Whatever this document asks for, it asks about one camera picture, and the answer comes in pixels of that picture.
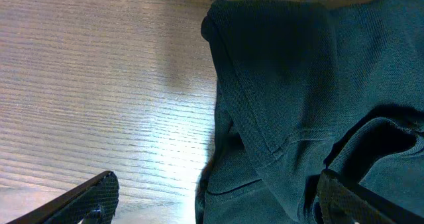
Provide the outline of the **black logo shirt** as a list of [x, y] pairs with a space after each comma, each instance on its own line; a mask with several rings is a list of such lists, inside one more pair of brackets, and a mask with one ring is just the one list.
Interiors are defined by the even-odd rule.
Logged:
[[423, 214], [423, 0], [214, 2], [215, 152], [198, 223], [320, 223], [328, 168]]

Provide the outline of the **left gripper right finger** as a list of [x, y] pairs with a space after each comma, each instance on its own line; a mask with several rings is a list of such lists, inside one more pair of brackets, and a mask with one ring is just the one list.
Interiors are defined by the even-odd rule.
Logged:
[[317, 184], [322, 222], [326, 224], [410, 224], [423, 218], [325, 169]]

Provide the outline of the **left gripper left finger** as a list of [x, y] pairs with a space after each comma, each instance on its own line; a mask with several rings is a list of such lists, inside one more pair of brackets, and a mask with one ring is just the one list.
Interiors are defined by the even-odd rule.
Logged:
[[119, 181], [107, 170], [8, 224], [111, 224], [119, 203]]

